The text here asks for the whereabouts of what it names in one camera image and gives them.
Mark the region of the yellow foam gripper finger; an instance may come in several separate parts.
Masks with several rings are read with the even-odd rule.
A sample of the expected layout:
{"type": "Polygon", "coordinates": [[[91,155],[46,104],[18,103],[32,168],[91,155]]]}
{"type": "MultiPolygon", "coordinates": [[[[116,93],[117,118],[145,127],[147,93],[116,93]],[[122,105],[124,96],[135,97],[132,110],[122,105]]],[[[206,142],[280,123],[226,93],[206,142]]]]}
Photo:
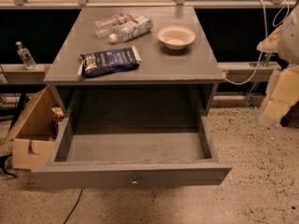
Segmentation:
{"type": "Polygon", "coordinates": [[[266,96],[261,104],[259,121],[266,127],[277,126],[299,102],[299,64],[290,63],[270,76],[266,96]]]}

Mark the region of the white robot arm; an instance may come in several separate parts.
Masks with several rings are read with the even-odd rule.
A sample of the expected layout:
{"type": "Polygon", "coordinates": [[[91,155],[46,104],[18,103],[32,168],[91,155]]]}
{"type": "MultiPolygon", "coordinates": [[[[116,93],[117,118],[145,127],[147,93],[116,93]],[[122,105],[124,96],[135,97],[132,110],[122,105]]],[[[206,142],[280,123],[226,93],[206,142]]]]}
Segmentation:
{"type": "Polygon", "coordinates": [[[258,44],[257,50],[276,53],[289,64],[282,71],[273,72],[261,106],[261,123],[278,125],[299,102],[299,4],[274,32],[258,44]]]}

